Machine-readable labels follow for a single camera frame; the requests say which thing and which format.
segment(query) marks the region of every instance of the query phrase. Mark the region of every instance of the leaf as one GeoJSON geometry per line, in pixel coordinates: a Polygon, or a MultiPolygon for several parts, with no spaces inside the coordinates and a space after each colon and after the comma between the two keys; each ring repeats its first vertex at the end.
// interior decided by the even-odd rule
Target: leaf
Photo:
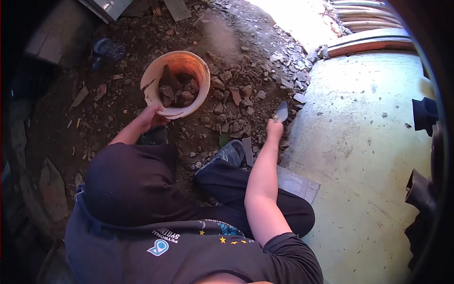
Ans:
{"type": "Polygon", "coordinates": [[[219,147],[224,147],[228,143],[227,135],[219,136],[219,147]]]}

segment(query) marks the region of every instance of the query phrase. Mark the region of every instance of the wooden beam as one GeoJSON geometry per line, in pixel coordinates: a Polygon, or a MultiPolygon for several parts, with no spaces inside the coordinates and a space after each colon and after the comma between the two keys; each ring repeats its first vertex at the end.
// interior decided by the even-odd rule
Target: wooden beam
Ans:
{"type": "Polygon", "coordinates": [[[330,57],[346,55],[367,50],[414,50],[411,39],[401,37],[359,40],[328,48],[330,57]]]}

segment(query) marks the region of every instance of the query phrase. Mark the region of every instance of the concrete floor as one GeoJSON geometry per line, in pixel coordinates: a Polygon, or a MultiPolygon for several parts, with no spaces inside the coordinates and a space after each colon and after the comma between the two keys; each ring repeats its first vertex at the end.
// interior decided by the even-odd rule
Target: concrete floor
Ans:
{"type": "Polygon", "coordinates": [[[303,238],[337,283],[402,283],[412,257],[404,203],[413,168],[429,177],[431,139],[413,125],[418,56],[375,52],[319,61],[281,166],[321,184],[303,238]]]}

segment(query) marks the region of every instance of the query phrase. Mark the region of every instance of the forearm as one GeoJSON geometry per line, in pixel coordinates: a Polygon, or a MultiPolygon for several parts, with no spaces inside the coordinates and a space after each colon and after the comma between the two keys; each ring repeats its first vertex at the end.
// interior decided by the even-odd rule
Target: forearm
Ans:
{"type": "Polygon", "coordinates": [[[125,128],[123,128],[120,133],[118,133],[118,135],[109,143],[109,145],[115,143],[125,143],[127,145],[136,144],[141,134],[141,127],[137,119],[134,119],[125,128]]]}
{"type": "Polygon", "coordinates": [[[267,138],[249,175],[245,203],[258,195],[276,201],[278,155],[279,139],[267,138]]]}

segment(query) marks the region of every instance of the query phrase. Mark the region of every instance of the man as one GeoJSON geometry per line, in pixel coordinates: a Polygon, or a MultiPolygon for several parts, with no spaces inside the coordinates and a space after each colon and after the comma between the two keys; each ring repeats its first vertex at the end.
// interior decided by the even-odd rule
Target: man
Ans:
{"type": "Polygon", "coordinates": [[[283,132],[267,139],[250,173],[239,140],[194,176],[222,206],[197,207],[175,187],[178,150],[147,107],[91,162],[65,235],[67,261],[81,283],[322,283],[300,240],[314,225],[310,204],[277,188],[283,132]],[[135,145],[142,135],[143,144],[135,145]]]}

